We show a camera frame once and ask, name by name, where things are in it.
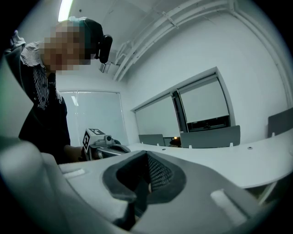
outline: striped collar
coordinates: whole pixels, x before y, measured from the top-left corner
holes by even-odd
[[[37,65],[41,65],[42,68],[45,68],[41,54],[39,51],[39,43],[40,42],[32,42],[29,43],[21,53],[21,61],[28,67],[34,67]]]

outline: striped shirt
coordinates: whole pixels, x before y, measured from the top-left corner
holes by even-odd
[[[38,48],[39,42],[29,43],[21,53],[21,61],[24,65],[33,67],[33,80],[35,83],[38,107],[45,110],[49,105],[49,88],[52,85],[56,90],[56,77],[51,80],[46,77],[46,67],[41,60],[41,54]]]

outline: frosted glass panel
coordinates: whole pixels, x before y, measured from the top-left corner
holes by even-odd
[[[119,93],[78,92],[78,132],[82,142],[86,128],[98,128],[128,145]]]
[[[170,96],[138,110],[136,120],[139,134],[180,136],[177,116]]]
[[[180,92],[187,122],[197,122],[229,115],[217,78]]]
[[[61,92],[67,107],[67,127],[70,137],[70,144],[72,146],[80,146],[79,133],[77,129],[77,106],[76,98],[77,92]]]

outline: black jacket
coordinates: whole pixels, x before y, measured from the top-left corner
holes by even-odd
[[[70,145],[64,98],[56,93],[49,95],[49,106],[46,110],[38,108],[38,97],[33,81],[33,67],[27,67],[20,61],[22,47],[6,55],[7,62],[27,96],[34,103],[27,116],[19,138],[32,142],[43,153],[52,154],[58,164],[66,163],[63,147]]]

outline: sleeve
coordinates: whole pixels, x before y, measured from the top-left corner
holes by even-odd
[[[61,131],[62,131],[62,146],[70,145],[70,137],[68,132],[68,126],[67,126],[67,107],[64,101],[64,98],[62,97],[62,103],[61,103]]]

